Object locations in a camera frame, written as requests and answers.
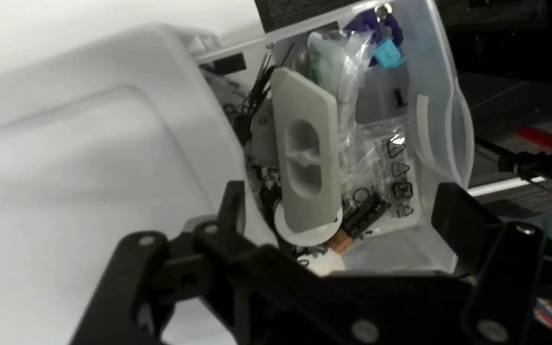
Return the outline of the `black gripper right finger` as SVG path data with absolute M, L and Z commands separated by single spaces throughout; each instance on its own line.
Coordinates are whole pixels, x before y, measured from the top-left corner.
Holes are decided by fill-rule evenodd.
M 456 254 L 458 265 L 477 275 L 502 229 L 502 221 L 454 183 L 436 187 L 431 227 Z

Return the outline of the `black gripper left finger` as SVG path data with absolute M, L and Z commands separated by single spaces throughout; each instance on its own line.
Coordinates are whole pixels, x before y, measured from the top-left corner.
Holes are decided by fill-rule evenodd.
M 218 208 L 218 225 L 226 231 L 241 235 L 245 229 L 245 183 L 229 181 Z

